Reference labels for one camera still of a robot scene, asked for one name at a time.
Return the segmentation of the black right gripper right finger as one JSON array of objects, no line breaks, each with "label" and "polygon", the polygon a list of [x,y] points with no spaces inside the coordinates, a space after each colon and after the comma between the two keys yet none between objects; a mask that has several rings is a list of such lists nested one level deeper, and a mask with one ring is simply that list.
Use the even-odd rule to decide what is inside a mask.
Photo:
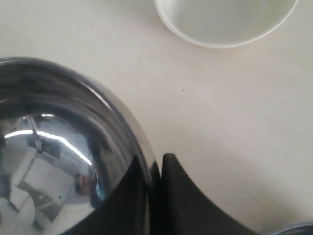
[{"label": "black right gripper right finger", "polygon": [[178,158],[162,158],[157,190],[156,235],[253,235],[255,232],[211,202],[191,180]]}]

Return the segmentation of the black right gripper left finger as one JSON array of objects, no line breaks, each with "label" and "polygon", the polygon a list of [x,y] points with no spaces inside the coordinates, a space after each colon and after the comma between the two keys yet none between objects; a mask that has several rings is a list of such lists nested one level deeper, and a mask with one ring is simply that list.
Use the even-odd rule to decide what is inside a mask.
[{"label": "black right gripper left finger", "polygon": [[149,209],[141,167],[134,158],[104,203],[65,235],[148,235]]}]

